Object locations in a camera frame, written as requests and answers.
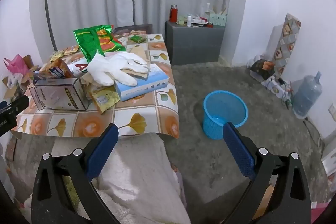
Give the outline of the pink plastic bag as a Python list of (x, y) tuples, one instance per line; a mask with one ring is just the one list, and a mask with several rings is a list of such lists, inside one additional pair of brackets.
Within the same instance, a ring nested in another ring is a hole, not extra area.
[(21, 55), (16, 55), (12, 60), (4, 58), (3, 62), (7, 70), (12, 75), (15, 73), (20, 73), (22, 76), (25, 76), (29, 71), (29, 68)]

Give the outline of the cardboard box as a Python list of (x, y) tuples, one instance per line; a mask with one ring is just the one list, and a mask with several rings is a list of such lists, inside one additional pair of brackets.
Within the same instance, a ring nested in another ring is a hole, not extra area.
[(27, 74), (25, 76), (22, 76), (20, 73), (12, 75), (7, 70), (8, 75), (2, 80), (4, 86), (6, 87), (5, 94), (3, 96), (5, 101), (13, 101), (15, 98), (25, 93), (29, 84), (33, 81), (34, 72), (39, 68), (38, 65), (33, 64), (33, 60), (30, 55), (25, 55), (23, 59), (29, 68)]

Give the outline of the white cable box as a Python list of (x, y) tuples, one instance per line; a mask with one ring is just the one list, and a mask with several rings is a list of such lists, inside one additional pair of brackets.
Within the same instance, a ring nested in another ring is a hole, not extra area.
[(89, 106), (77, 78), (38, 80), (29, 91), (38, 110), (86, 111)]

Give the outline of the blue water jug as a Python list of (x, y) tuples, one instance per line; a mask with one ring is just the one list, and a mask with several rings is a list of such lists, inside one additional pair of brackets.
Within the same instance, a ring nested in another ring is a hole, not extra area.
[(306, 118), (309, 110), (322, 94), (320, 78), (320, 71), (318, 71), (315, 76), (305, 76), (298, 90), (296, 91), (293, 97), (292, 109), (298, 119)]

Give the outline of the small white bottle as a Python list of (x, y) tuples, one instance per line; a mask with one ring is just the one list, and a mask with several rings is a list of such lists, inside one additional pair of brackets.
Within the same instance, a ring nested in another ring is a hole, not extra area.
[(192, 16), (187, 17), (187, 26), (190, 27), (192, 25)]

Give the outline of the blue tissue box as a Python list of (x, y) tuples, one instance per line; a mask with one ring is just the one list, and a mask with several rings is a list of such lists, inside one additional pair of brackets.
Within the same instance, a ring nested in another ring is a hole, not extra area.
[(157, 89), (165, 88), (169, 82), (169, 76), (157, 64), (150, 65), (150, 72), (146, 79), (139, 77), (135, 79), (137, 80), (137, 85), (134, 87), (126, 86), (116, 81), (114, 87), (120, 100), (126, 101)]

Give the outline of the large green snack bag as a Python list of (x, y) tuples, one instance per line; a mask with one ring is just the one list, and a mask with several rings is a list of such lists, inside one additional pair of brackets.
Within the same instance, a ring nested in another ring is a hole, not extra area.
[(105, 56), (107, 52), (123, 52), (126, 48), (113, 36), (114, 25), (99, 25), (73, 31), (75, 39), (87, 62), (96, 53)]

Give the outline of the small green snack packet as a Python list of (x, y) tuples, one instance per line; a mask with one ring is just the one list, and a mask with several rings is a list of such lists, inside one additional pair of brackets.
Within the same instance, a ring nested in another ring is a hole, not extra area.
[(130, 41), (140, 44), (146, 41), (146, 38), (140, 35), (133, 35), (129, 38)]

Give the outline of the grey cabinet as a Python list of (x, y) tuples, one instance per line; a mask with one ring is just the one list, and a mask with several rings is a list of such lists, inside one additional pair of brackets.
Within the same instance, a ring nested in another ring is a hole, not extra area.
[(165, 44), (171, 65), (218, 61), (224, 31), (224, 27), (187, 27), (167, 21)]

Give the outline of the white cotton glove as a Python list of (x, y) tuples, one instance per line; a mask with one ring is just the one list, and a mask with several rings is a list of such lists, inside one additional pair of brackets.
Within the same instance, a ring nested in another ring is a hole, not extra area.
[(144, 59), (129, 52), (119, 52), (110, 57), (105, 57), (97, 52), (87, 66), (87, 72), (101, 86), (112, 86), (115, 81), (126, 86), (136, 86), (137, 80), (125, 73), (123, 71), (125, 69), (144, 74), (150, 71)]

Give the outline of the orange biscuit packet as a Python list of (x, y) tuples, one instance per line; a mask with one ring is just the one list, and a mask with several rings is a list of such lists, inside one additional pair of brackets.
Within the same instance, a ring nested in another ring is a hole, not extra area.
[(48, 62), (39, 71), (39, 75), (43, 79), (71, 79), (75, 78), (74, 74), (69, 69), (68, 65), (58, 58), (54, 61)]

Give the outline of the patterned tablecloth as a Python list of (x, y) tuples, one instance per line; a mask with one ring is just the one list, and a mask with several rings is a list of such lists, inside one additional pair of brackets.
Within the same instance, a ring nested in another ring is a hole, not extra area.
[(33, 99), (17, 117), (14, 132), (55, 137), (98, 137), (110, 123), (121, 136), (162, 133), (179, 138), (177, 93), (169, 55), (162, 34), (144, 34), (141, 43), (147, 59), (162, 69), (166, 87), (117, 102), (103, 114), (94, 103), (86, 111), (38, 110)]

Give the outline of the mint green desk organizer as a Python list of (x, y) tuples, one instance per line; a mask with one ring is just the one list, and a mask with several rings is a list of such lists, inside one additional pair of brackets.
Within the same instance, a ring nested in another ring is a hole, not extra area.
[(209, 24), (225, 27), (226, 21), (227, 21), (227, 14), (225, 12), (220, 13), (215, 13), (214, 11), (210, 12)]

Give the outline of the rolled patterned mat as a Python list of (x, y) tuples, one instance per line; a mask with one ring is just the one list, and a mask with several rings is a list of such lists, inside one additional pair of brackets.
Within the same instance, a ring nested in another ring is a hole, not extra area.
[(300, 28), (301, 22), (293, 15), (287, 14), (272, 59), (274, 63), (274, 73), (278, 78), (282, 76), (291, 53), (294, 50)]

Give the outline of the blue plastic trash basket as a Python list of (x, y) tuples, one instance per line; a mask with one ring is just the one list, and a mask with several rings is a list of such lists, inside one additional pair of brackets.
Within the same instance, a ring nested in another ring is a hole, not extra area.
[(248, 119), (248, 108), (236, 94), (216, 90), (206, 95), (203, 101), (203, 132), (214, 140), (223, 139), (223, 126), (231, 122), (236, 128)]

